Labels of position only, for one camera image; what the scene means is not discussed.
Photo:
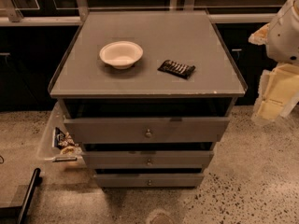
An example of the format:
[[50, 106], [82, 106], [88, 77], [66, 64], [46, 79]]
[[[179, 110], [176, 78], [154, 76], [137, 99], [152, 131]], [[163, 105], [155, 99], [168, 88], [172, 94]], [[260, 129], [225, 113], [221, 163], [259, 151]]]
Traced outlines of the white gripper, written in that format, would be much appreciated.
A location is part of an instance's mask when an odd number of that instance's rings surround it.
[[[269, 24], [249, 36], [254, 45], [265, 45]], [[252, 121], [267, 125], [278, 117], [288, 117], [299, 102], [299, 66], [278, 63], [272, 70], [263, 70], [260, 77], [258, 98], [253, 107]]]

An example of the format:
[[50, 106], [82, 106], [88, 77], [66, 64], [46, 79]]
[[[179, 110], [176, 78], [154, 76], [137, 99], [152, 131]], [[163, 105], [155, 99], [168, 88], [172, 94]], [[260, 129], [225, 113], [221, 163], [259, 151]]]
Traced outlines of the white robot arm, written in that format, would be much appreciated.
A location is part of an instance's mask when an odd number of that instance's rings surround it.
[[263, 70], [253, 107], [252, 120], [264, 126], [288, 117], [299, 100], [299, 0], [287, 0], [249, 42], [265, 45], [267, 56], [277, 62], [271, 71]]

